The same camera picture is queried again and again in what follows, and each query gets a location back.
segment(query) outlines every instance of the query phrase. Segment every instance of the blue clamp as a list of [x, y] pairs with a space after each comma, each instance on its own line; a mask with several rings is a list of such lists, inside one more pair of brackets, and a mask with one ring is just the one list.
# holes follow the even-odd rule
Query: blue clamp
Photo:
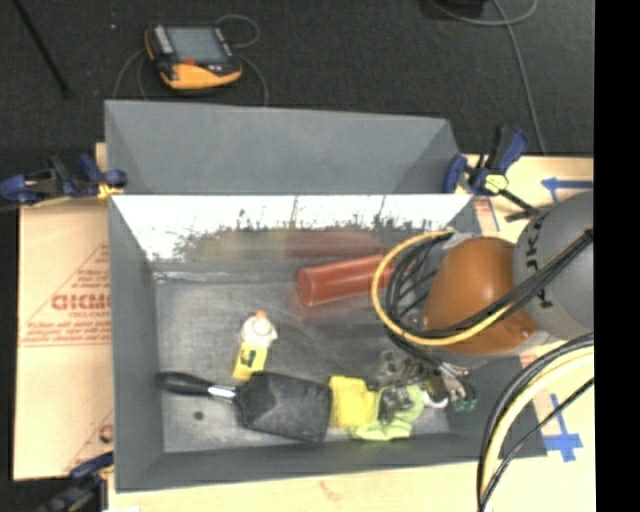
[[80, 168], [70, 170], [54, 155], [44, 169], [0, 182], [0, 194], [9, 201], [32, 206], [59, 197], [97, 197], [104, 186], [119, 191], [126, 187], [127, 175], [123, 171], [102, 172], [87, 153], [82, 153], [78, 160]]
[[46, 504], [37, 507], [35, 512], [75, 512], [80, 510], [103, 491], [105, 481], [99, 472], [112, 465], [113, 452], [108, 452], [75, 467], [69, 473], [69, 478], [77, 483], [56, 494]]
[[507, 170], [526, 151], [528, 145], [529, 139], [522, 130], [501, 126], [494, 148], [486, 160], [481, 156], [478, 164], [471, 167], [464, 156], [457, 154], [453, 157], [445, 173], [443, 192], [450, 194], [461, 185], [474, 195], [501, 194], [509, 184]]

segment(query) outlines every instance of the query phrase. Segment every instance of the cardboard sheet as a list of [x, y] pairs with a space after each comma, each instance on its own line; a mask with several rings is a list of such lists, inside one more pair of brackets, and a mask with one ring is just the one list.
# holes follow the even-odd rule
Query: cardboard sheet
[[64, 476], [112, 449], [106, 207], [20, 216], [14, 478]]

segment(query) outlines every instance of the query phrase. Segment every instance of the orange device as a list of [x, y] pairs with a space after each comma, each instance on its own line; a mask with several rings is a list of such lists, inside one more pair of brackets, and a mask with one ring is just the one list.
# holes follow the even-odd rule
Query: orange device
[[240, 59], [216, 25], [153, 24], [145, 46], [160, 77], [180, 93], [204, 93], [242, 75]]

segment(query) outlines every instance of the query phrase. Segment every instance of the wire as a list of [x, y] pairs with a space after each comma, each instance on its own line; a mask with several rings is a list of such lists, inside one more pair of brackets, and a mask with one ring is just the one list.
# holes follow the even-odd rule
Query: wire
[[473, 336], [474, 334], [480, 332], [481, 330], [485, 329], [489, 325], [491, 325], [493, 322], [496, 321], [497, 318], [499, 318], [508, 309], [507, 307], [504, 307], [498, 310], [498, 312], [495, 313], [494, 315], [485, 318], [484, 320], [469, 327], [465, 331], [458, 334], [453, 334], [451, 336], [445, 336], [442, 338], [425, 338], [425, 337], [416, 336], [408, 332], [406, 328], [399, 326], [391, 318], [389, 318], [386, 311], [380, 304], [380, 299], [378, 298], [378, 286], [380, 283], [380, 277], [382, 276], [384, 269], [389, 265], [391, 260], [393, 260], [393, 258], [397, 254], [402, 252], [407, 247], [410, 247], [411, 245], [415, 244], [416, 242], [427, 240], [429, 238], [440, 237], [443, 235], [449, 235], [449, 234], [450, 232], [448, 231], [433, 231], [429, 233], [423, 233], [423, 234], [414, 236], [412, 238], [409, 238], [408, 240], [405, 240], [404, 242], [400, 243], [399, 245], [391, 249], [391, 251], [389, 251], [384, 256], [384, 258], [382, 258], [382, 261], [380, 262], [380, 265], [376, 269], [373, 276], [373, 282], [371, 285], [371, 300], [373, 302], [373, 307], [376, 310], [376, 313], [378, 314], [378, 317], [380, 317], [382, 322], [387, 326], [389, 330], [391, 330], [391, 332], [405, 338], [408, 341], [412, 341], [419, 345], [444, 346], [444, 345], [451, 345], [453, 343], [457, 343], [458, 341], [465, 340]]
[[118, 73], [118, 77], [116, 78], [116, 82], [115, 85], [113, 86], [113, 92], [111, 93], [111, 98], [113, 99], [117, 99], [118, 98], [118, 89], [120, 89], [120, 83], [122, 82], [122, 77], [124, 76], [124, 74], [126, 73], [127, 69], [129, 69], [129, 66], [131, 66], [131, 64], [141, 55], [144, 54], [144, 52], [146, 51], [146, 49], [140, 48], [138, 50], [136, 50], [135, 52], [133, 52], [131, 54], [131, 56], [127, 59], [127, 61], [124, 63], [124, 65], [122, 66], [122, 68], [120, 69], [120, 72]]
[[446, 14], [447, 16], [458, 20], [463, 21], [464, 23], [468, 23], [470, 25], [476, 25], [478, 27], [504, 27], [506, 25], [515, 25], [516, 23], [521, 23], [524, 20], [528, 19], [538, 8], [538, 0], [533, 0], [529, 9], [522, 15], [516, 16], [515, 18], [503, 19], [501, 21], [498, 20], [475, 20], [473, 18], [467, 18], [464, 16], [460, 16], [454, 12], [449, 11], [442, 7], [437, 0], [432, 0], [431, 2], [440, 12]]
[[[502, 6], [498, 3], [498, 0], [493, 0], [493, 4], [496, 9], [500, 13], [500, 15], [506, 20], [507, 15], [504, 12]], [[524, 68], [524, 60], [522, 59], [522, 54], [520, 53], [520, 46], [516, 40], [516, 35], [511, 28], [511, 24], [508, 23], [505, 25], [507, 28], [507, 32], [509, 33], [509, 38], [511, 39], [511, 44], [513, 45], [513, 51], [516, 54], [516, 62], [518, 63], [518, 70], [520, 71], [520, 78], [522, 79], [522, 86], [524, 87], [524, 92], [527, 96], [527, 105], [529, 107], [529, 115], [531, 116], [531, 121], [533, 122], [533, 129], [536, 132], [536, 138], [538, 139], [538, 144], [540, 145], [540, 151], [542, 154], [547, 153], [547, 149], [544, 144], [544, 140], [542, 138], [542, 134], [540, 133], [540, 124], [538, 123], [538, 116], [536, 114], [536, 109], [533, 105], [533, 97], [531, 95], [531, 87], [529, 86], [529, 79], [527, 78], [527, 73]]]
[[487, 447], [487, 455], [484, 460], [484, 470], [483, 470], [483, 482], [481, 487], [481, 495], [484, 494], [487, 485], [491, 479], [491, 476], [496, 470], [496, 466], [498, 465], [498, 458], [500, 454], [500, 448], [504, 442], [504, 439], [507, 436], [513, 421], [520, 415], [525, 406], [545, 387], [547, 387], [550, 383], [554, 382], [558, 379], [558, 377], [564, 375], [565, 373], [574, 370], [580, 366], [584, 366], [585, 364], [592, 363], [594, 359], [593, 349], [590, 349], [589, 352], [585, 354], [581, 354], [579, 356], [574, 356], [572, 359], [568, 361], [563, 360], [558, 363], [557, 366], [554, 366], [548, 371], [545, 371], [539, 378], [533, 381], [529, 386], [527, 386], [523, 392], [518, 395], [513, 403], [509, 405], [507, 410], [505, 411], [502, 419], [496, 426], [494, 434], [491, 436], [491, 441], [489, 442], [489, 446]]
[[493, 435], [496, 424], [502, 418], [504, 411], [507, 409], [513, 398], [521, 393], [529, 385], [529, 383], [531, 383], [533, 379], [553, 361], [556, 361], [557, 359], [567, 354], [575, 353], [578, 350], [593, 346], [593, 333], [588, 333], [584, 336], [579, 336], [573, 340], [570, 340], [560, 347], [555, 348], [554, 350], [551, 350], [550, 352], [538, 357], [526, 368], [524, 368], [518, 375], [516, 375], [503, 390], [501, 395], [498, 397], [498, 400], [496, 401], [491, 414], [489, 415], [489, 419], [487, 420], [487, 424], [485, 426], [482, 443], [480, 445], [480, 456], [478, 459], [478, 469], [476, 474], [476, 493], [478, 496], [478, 501], [480, 501], [480, 498], [482, 496], [482, 483], [484, 481], [485, 467], [484, 461], [486, 458], [487, 447], [489, 445], [489, 442], [491, 441], [491, 437]]
[[468, 398], [470, 398], [471, 400], [474, 400], [477, 398], [476, 388], [471, 383], [471, 381], [469, 381], [462, 375], [459, 375], [458, 372], [456, 372], [450, 365], [448, 365], [447, 363], [444, 363], [442, 360], [440, 360], [440, 358], [438, 358], [434, 354], [429, 354], [423, 350], [419, 350], [415, 345], [412, 345], [411, 343], [407, 343], [406, 340], [403, 340], [402, 338], [400, 338], [399, 336], [396, 336], [391, 332], [387, 332], [387, 334], [391, 339], [391, 341], [393, 341], [399, 348], [401, 348], [402, 350], [404, 350], [414, 358], [420, 361], [429, 363], [433, 368], [438, 368], [442, 370], [443, 372], [447, 373], [450, 377], [458, 381], [460, 383], [460, 386], [462, 386], [462, 389], [464, 390], [465, 395]]
[[[382, 307], [380, 304], [380, 299], [378, 298], [377, 293], [381, 276], [393, 258], [405, 249], [423, 241], [428, 241], [430, 243], [438, 240], [442, 241], [445, 236], [451, 236], [451, 232], [438, 231], [423, 233], [400, 243], [384, 256], [374, 273], [371, 284], [371, 300], [378, 317], [392, 333], [418, 345], [445, 346], [457, 343], [474, 336], [483, 329], [514, 313], [518, 308], [528, 302], [542, 287], [544, 287], [563, 268], [565, 268], [577, 254], [579, 254], [593, 241], [593, 228], [587, 229], [568, 247], [556, 254], [551, 258], [551, 260], [547, 261], [535, 274], [481, 311], [443, 329], [412, 329], [403, 325], [399, 319], [394, 318], [395, 305], [389, 305], [388, 303], [389, 298], [393, 298], [393, 296], [396, 295], [396, 289], [394, 288], [396, 286], [396, 280], [398, 279], [397, 276], [401, 275], [405, 269], [408, 268], [407, 261], [401, 261], [392, 274], [386, 292], [387, 304], [385, 304], [385, 307]], [[412, 250], [409, 254], [417, 254], [416, 249]]]
[[[414, 304], [406, 306], [401, 313], [398, 313], [398, 306], [402, 299], [404, 299], [409, 293], [414, 291], [419, 286], [426, 284], [426, 282], [435, 275], [434, 272], [429, 272], [426, 275], [421, 275], [421, 272], [428, 268], [426, 267], [431, 249], [437, 242], [444, 242], [453, 235], [450, 233], [448, 237], [439, 237], [437, 239], [427, 240], [425, 243], [418, 243], [416, 247], [411, 249], [408, 254], [401, 259], [398, 265], [395, 267], [391, 279], [387, 285], [387, 291], [385, 295], [385, 304], [389, 306], [389, 314], [392, 319], [401, 319], [409, 310], [414, 307]], [[420, 259], [419, 263], [414, 264], [415, 259]], [[409, 283], [412, 278], [413, 287], [409, 287], [402, 291], [402, 287]]]
[[549, 423], [553, 418], [555, 418], [560, 412], [569, 407], [573, 402], [575, 402], [578, 398], [580, 398], [588, 389], [590, 389], [594, 384], [594, 378], [589, 379], [582, 386], [580, 386], [576, 391], [574, 391], [569, 398], [564, 400], [558, 407], [556, 407], [551, 413], [549, 413], [538, 425], [536, 425], [533, 429], [531, 429], [518, 443], [505, 455], [502, 463], [491, 477], [482, 498], [480, 499], [478, 512], [484, 512], [486, 510], [487, 505], [489, 504], [489, 499], [493, 495], [500, 479], [504, 475], [507, 467], [511, 463], [511, 461], [515, 458], [524, 444], [531, 438], [536, 432], [539, 432], [547, 423]]
[[241, 14], [226, 14], [216, 20], [216, 25], [222, 25], [223, 23], [228, 21], [244, 21], [245, 23], [248, 23], [253, 27], [255, 33], [253, 39], [250, 39], [249, 41], [246, 41], [244, 43], [232, 43], [232, 46], [234, 48], [248, 48], [249, 46], [253, 46], [260, 40], [260, 27], [258, 27], [258, 24], [251, 18], [248, 18], [247, 16], [243, 16]]
[[[242, 22], [246, 22], [249, 25], [251, 25], [251, 27], [254, 30], [254, 36], [248, 40], [245, 41], [243, 43], [232, 43], [232, 46], [235, 48], [248, 48], [250, 46], [253, 46], [254, 44], [256, 44], [261, 37], [261, 31], [260, 31], [260, 27], [258, 26], [258, 24], [253, 21], [251, 18], [248, 18], [247, 16], [243, 16], [241, 14], [227, 14], [225, 16], [221, 16], [220, 18], [218, 18], [215, 21], [216, 25], [221, 25], [224, 24], [226, 22], [229, 21], [242, 21]], [[115, 85], [113, 87], [113, 92], [111, 93], [111, 98], [113, 99], [117, 99], [118, 97], [118, 91], [120, 89], [120, 85], [122, 82], [122, 79], [125, 75], [125, 73], [127, 72], [127, 70], [129, 69], [129, 67], [133, 64], [133, 62], [140, 57], [141, 55], [143, 55], [146, 52], [146, 49], [140, 48], [139, 50], [136, 50], [133, 54], [131, 54], [131, 56], [127, 59], [127, 61], [125, 62], [125, 64], [122, 66], [122, 68], [120, 69], [120, 72], [118, 73], [118, 76], [116, 78], [116, 82]], [[258, 79], [260, 80], [260, 83], [262, 84], [262, 91], [263, 91], [263, 106], [268, 106], [269, 105], [269, 96], [270, 96], [270, 92], [269, 92], [269, 85], [267, 83], [267, 80], [265, 79], [264, 75], [262, 74], [262, 72], [260, 71], [260, 69], [258, 68], [258, 66], [256, 66], [248, 57], [244, 56], [244, 55], [240, 55], [239, 53], [236, 53], [237, 57], [242, 60], [249, 68], [251, 68], [253, 70], [253, 72], [258, 76]], [[148, 99], [148, 96], [146, 94], [146, 91], [142, 85], [142, 67], [144, 65], [144, 61], [140, 62], [140, 64], [137, 67], [136, 70], [136, 81], [138, 84], [138, 90], [140, 91], [140, 94], [142, 96], [143, 99]]]
[[506, 13], [502, 8], [502, 5], [498, 2], [498, 0], [492, 0], [492, 2], [496, 11], [498, 11], [498, 13], [500, 14], [500, 17], [502, 18], [501, 21], [497, 21], [497, 20], [483, 21], [483, 20], [475, 20], [472, 18], [458, 16], [457, 14], [442, 7], [437, 0], [431, 1], [432, 5], [434, 5], [439, 11], [443, 12], [444, 14], [446, 14], [447, 16], [450, 16], [453, 19], [462, 21], [463, 23], [467, 23], [469, 25], [473, 25], [476, 27], [504, 27], [507, 29], [507, 32], [509, 34], [509, 39], [511, 40], [511, 44], [513, 46], [513, 50], [516, 55], [516, 63], [518, 66], [518, 71], [520, 72], [520, 78], [522, 80], [524, 92], [527, 97], [527, 107], [529, 109], [529, 115], [531, 116], [531, 121], [533, 123], [533, 129], [536, 134], [536, 139], [538, 140], [538, 145], [540, 146], [541, 153], [546, 154], [547, 150], [545, 147], [544, 139], [540, 131], [540, 123], [538, 122], [538, 116], [536, 114], [536, 109], [534, 107], [533, 96], [531, 94], [531, 87], [529, 86], [529, 79], [527, 78], [527, 73], [524, 66], [524, 60], [522, 58], [522, 54], [520, 53], [520, 46], [518, 45], [516, 36], [512, 28], [513, 25], [521, 23], [526, 19], [528, 19], [529, 17], [531, 17], [531, 15], [533, 15], [533, 13], [538, 8], [538, 0], [533, 0], [531, 7], [524, 14], [522, 14], [521, 16], [517, 16], [515, 18], [507, 18]]
[[269, 106], [269, 85], [267, 84], [267, 80], [265, 79], [264, 75], [260, 72], [260, 70], [258, 69], [258, 66], [256, 66], [253, 62], [251, 62], [247, 57], [240, 54], [236, 54], [236, 55], [238, 55], [238, 58], [242, 60], [242, 62], [245, 62], [251, 69], [253, 69], [256, 75], [258, 75], [258, 78], [262, 83], [262, 93], [263, 93], [262, 105], [264, 107], [268, 107]]
[[51, 54], [49, 53], [47, 46], [44, 44], [42, 37], [40, 36], [38, 30], [33, 24], [33, 21], [31, 21], [31, 17], [29, 16], [29, 13], [25, 9], [24, 5], [22, 5], [22, 2], [20, 2], [20, 0], [13, 0], [13, 5], [18, 11], [18, 14], [20, 15], [20, 18], [22, 19], [22, 22], [24, 23], [25, 27], [29, 31], [29, 34], [31, 35], [33, 42], [38, 47], [38, 50], [40, 51], [42, 58], [44, 58], [45, 62], [47, 63], [47, 66], [49, 68], [49, 71], [51, 71], [53, 78], [55, 78], [58, 84], [58, 87], [60, 88], [62, 97], [65, 99], [70, 98], [71, 89], [69, 88], [67, 81], [62, 76], [62, 73], [60, 73], [58, 66], [56, 66], [56, 63], [53, 60], [53, 57], [51, 57]]

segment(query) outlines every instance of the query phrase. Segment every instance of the brush handle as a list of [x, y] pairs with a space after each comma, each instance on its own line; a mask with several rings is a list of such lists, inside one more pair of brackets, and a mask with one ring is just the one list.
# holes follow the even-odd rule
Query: brush handle
[[156, 384], [164, 391], [179, 395], [213, 396], [224, 400], [233, 400], [236, 390], [233, 387], [219, 386], [195, 375], [183, 372], [159, 372]]

